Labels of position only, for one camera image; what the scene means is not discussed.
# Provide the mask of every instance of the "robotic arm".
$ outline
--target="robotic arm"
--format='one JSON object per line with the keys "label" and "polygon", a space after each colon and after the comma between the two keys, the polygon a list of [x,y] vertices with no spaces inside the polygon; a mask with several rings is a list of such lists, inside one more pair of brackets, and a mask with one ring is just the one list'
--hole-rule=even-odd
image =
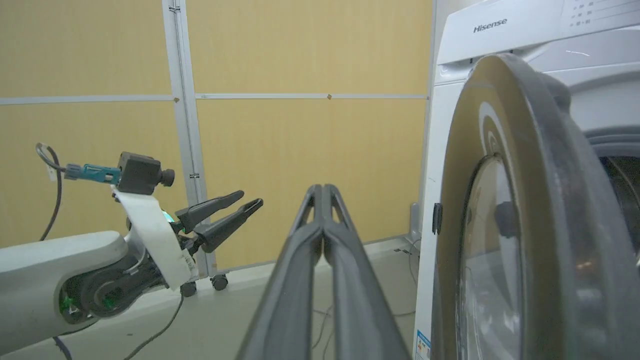
{"label": "robotic arm", "polygon": [[198,225],[237,202],[244,195],[237,191],[182,209],[179,221],[168,222],[152,194],[159,183],[171,186],[174,173],[153,158],[123,152],[117,168],[69,164],[56,170],[65,179],[111,184],[129,233],[123,238],[103,231],[0,249],[0,355],[119,315],[156,286],[177,289],[197,279],[192,255],[215,250],[263,203],[255,199]]}

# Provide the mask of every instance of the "washing machine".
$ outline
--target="washing machine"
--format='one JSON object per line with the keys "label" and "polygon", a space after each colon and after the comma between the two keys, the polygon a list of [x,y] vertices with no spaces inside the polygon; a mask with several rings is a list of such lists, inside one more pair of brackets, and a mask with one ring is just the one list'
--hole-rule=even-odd
{"label": "washing machine", "polygon": [[414,358],[638,359],[640,1],[447,18]]}

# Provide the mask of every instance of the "washing machine door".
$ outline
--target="washing machine door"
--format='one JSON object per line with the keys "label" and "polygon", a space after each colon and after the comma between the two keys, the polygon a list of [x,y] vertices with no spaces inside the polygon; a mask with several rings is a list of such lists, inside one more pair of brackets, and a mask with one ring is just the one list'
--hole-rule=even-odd
{"label": "washing machine door", "polygon": [[432,359],[638,358],[634,252],[570,101],[510,54],[465,84],[436,226]]}

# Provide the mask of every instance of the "yellow wall panel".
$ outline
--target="yellow wall panel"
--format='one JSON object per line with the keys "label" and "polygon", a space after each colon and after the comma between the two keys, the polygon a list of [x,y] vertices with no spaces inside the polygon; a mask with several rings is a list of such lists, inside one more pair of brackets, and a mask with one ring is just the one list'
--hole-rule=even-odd
{"label": "yellow wall panel", "polygon": [[0,0],[0,97],[170,94],[159,0]]}
{"label": "yellow wall panel", "polygon": [[196,92],[426,94],[430,0],[189,0]]}
{"label": "yellow wall panel", "polygon": [[218,248],[218,268],[276,259],[316,183],[338,186],[363,241],[408,231],[424,100],[199,100],[197,106],[208,196],[242,189],[237,206],[264,199]]}
{"label": "yellow wall panel", "polygon": [[[171,188],[154,195],[173,213],[187,206],[173,103],[95,102],[0,106],[0,247],[37,241],[56,200],[35,144],[49,144],[63,165],[117,166],[122,151],[158,159],[175,170]],[[125,212],[107,184],[63,179],[62,205],[49,238],[94,231],[126,234]]]}

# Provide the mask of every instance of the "teal connector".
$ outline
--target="teal connector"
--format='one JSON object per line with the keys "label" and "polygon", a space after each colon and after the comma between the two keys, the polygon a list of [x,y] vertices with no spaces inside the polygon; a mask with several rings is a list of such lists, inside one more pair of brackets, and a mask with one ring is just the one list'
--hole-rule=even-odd
{"label": "teal connector", "polygon": [[65,179],[84,179],[96,181],[98,183],[117,185],[120,181],[120,169],[115,167],[101,167],[98,165],[85,164],[84,167],[76,164],[67,164]]}

